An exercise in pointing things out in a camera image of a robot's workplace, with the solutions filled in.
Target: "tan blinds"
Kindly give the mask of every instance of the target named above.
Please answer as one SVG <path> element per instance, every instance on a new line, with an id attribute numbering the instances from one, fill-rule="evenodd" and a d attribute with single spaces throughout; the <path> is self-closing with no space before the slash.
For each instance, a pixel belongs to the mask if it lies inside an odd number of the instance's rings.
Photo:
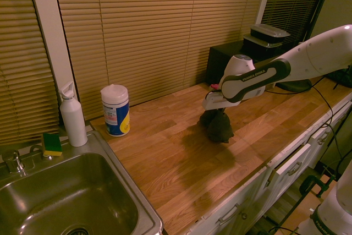
<path id="1" fill-rule="evenodd" d="M 58 102 L 32 0 L 0 0 L 0 145 L 58 132 Z"/>
<path id="2" fill-rule="evenodd" d="M 285 39 L 288 50 L 302 41 L 317 0 L 268 0 L 262 18 L 266 23 L 291 34 Z"/>
<path id="3" fill-rule="evenodd" d="M 59 0 L 84 115 L 100 89 L 122 84 L 130 103 L 202 82 L 211 46 L 241 40 L 260 0 Z"/>

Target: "sink basin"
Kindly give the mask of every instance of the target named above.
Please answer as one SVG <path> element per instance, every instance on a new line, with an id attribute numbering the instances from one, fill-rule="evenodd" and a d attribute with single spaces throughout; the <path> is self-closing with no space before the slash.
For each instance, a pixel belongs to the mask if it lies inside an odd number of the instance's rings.
<path id="1" fill-rule="evenodd" d="M 98 132 L 63 154 L 21 156 L 24 172 L 0 163 L 0 234 L 156 235 L 163 224 Z"/>

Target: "yellow sponge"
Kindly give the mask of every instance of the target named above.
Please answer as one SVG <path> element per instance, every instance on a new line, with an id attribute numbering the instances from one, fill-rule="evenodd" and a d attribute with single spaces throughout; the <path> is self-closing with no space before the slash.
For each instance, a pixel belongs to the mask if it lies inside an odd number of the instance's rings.
<path id="1" fill-rule="evenodd" d="M 60 156 L 62 154 L 59 135 L 43 133 L 42 147 L 44 156 Z"/>

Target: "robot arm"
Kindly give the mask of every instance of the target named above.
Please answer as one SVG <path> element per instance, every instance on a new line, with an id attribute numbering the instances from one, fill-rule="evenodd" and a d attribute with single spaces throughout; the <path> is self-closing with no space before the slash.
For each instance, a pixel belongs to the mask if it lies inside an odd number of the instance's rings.
<path id="1" fill-rule="evenodd" d="M 219 88 L 203 102 L 205 110 L 235 106 L 261 95 L 265 85 L 322 76 L 352 64 L 352 25 L 317 35 L 292 50 L 254 68 L 247 56 L 233 56 Z"/>
<path id="2" fill-rule="evenodd" d="M 352 25 L 317 35 L 274 60 L 256 64 L 243 55 L 233 56 L 219 83 L 220 91 L 211 92 L 203 101 L 205 110 L 240 104 L 243 99 L 261 95 L 265 85 L 278 81 L 314 78 L 347 68 L 352 64 Z M 352 230 L 352 162 L 328 198 L 317 209 L 317 220 L 299 225 L 302 235 L 350 234 Z"/>

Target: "black cloth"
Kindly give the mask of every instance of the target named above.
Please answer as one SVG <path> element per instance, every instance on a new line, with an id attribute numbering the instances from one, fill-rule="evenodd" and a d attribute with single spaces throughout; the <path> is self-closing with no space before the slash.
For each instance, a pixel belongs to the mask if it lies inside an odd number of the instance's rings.
<path id="1" fill-rule="evenodd" d="M 224 109 L 207 110 L 201 115 L 199 121 L 207 128 L 209 139 L 216 143 L 228 143 L 234 136 L 230 119 Z"/>

